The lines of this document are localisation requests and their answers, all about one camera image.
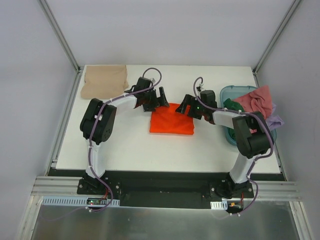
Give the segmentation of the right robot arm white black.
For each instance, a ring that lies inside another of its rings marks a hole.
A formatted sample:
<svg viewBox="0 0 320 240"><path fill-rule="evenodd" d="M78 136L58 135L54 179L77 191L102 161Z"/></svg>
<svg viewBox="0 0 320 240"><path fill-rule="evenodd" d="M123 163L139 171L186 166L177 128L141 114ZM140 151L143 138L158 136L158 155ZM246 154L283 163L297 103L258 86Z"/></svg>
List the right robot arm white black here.
<svg viewBox="0 0 320 240"><path fill-rule="evenodd" d="M198 120L204 118L210 124L234 130L239 154L225 180L215 187L215 193L226 199L241 194L250 182L250 175L257 160L274 145L262 114L258 111L240 113L217 108L216 94L213 90L203 90L198 96L185 95L175 111L180 114L186 113L187 116Z"/></svg>

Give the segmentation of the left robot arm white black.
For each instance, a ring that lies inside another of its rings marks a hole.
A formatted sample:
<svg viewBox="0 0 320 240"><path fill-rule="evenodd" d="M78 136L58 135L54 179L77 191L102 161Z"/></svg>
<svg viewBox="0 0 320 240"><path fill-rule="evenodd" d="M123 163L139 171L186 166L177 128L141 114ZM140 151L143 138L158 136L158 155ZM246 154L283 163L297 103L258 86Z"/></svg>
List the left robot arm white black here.
<svg viewBox="0 0 320 240"><path fill-rule="evenodd" d="M92 193L94 195L107 194L106 172L103 166L103 156L100 154L103 144L111 137L116 114L142 106L145 112L154 112L159 107L169 107L165 90L158 88L153 79L140 77L137 84L123 94L102 101L93 98L85 111L80 123L80 131L87 145L87 167L85 174L79 181L78 194Z"/></svg>

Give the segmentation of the orange t shirt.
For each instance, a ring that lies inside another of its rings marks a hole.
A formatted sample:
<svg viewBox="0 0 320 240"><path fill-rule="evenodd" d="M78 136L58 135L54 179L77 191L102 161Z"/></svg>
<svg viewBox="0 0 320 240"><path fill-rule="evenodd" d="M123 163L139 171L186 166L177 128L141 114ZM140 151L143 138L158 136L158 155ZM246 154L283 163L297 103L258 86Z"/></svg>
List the orange t shirt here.
<svg viewBox="0 0 320 240"><path fill-rule="evenodd" d="M152 112L149 132L151 134L188 135L194 134L194 120L185 113L178 113L178 103L169 103Z"/></svg>

